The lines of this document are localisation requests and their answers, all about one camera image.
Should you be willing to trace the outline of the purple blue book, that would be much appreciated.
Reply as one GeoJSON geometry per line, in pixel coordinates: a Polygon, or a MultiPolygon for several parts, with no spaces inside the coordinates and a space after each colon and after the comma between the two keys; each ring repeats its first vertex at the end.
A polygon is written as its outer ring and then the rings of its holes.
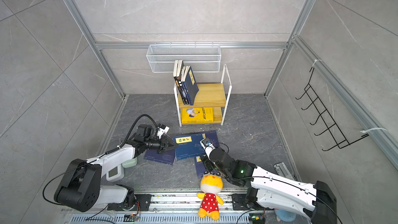
{"type": "Polygon", "coordinates": [[[205,156],[196,156],[194,158],[194,165],[197,173],[197,178],[201,179],[204,174],[207,172],[207,169],[204,166],[203,159],[205,156]]]}

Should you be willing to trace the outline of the yellow cartoon book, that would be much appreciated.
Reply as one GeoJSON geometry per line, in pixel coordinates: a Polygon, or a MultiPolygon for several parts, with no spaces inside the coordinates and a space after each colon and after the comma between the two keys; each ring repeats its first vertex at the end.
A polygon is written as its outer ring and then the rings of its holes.
{"type": "Polygon", "coordinates": [[[213,123],[214,113],[211,107],[184,108],[181,110],[182,124],[213,123]]]}

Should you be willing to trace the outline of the black wolf cover book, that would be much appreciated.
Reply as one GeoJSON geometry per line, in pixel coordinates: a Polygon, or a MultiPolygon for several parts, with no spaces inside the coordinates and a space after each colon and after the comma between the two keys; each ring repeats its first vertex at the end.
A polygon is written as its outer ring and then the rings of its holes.
{"type": "Polygon", "coordinates": [[[186,89],[182,83],[182,68],[183,68],[183,61],[177,60],[177,71],[176,71],[176,79],[178,81],[178,87],[181,93],[181,98],[185,105],[189,105],[189,100],[187,97],[186,89]]]}

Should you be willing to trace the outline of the blue book Lunyu label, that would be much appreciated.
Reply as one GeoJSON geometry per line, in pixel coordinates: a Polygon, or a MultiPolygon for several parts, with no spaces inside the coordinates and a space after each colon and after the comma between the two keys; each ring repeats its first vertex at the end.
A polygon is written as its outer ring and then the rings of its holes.
{"type": "Polygon", "coordinates": [[[194,105],[194,101],[195,101],[196,95],[199,92],[199,87],[198,87],[198,84],[197,84],[196,79],[194,77],[193,70],[192,70],[191,66],[189,66],[189,69],[188,69],[186,82],[188,84],[188,89],[189,89],[190,97],[191,97],[191,100],[192,100],[192,104],[194,105]]]}

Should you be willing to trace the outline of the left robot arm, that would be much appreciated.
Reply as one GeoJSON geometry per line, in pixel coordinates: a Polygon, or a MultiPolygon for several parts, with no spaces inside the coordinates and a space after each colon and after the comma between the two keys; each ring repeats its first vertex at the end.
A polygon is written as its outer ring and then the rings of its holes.
{"type": "Polygon", "coordinates": [[[129,133],[124,142],[103,155],[88,160],[73,160],[54,194],[56,204],[86,212],[97,205],[115,205],[130,210],[136,204],[134,190],[123,185],[102,185],[102,178],[123,163],[137,158],[146,150],[161,154],[178,147],[167,135],[168,127],[156,128],[147,124],[138,126],[135,133],[129,133]]]}

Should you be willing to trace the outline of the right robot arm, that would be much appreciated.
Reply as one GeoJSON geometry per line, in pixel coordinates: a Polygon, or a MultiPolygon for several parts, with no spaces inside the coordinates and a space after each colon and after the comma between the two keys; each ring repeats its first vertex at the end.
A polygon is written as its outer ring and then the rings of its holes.
{"type": "Polygon", "coordinates": [[[307,217],[313,224],[337,224],[337,199],[330,187],[303,183],[273,174],[253,163],[235,160],[222,148],[205,145],[212,167],[230,184],[248,187],[249,204],[278,208],[307,217]]]}

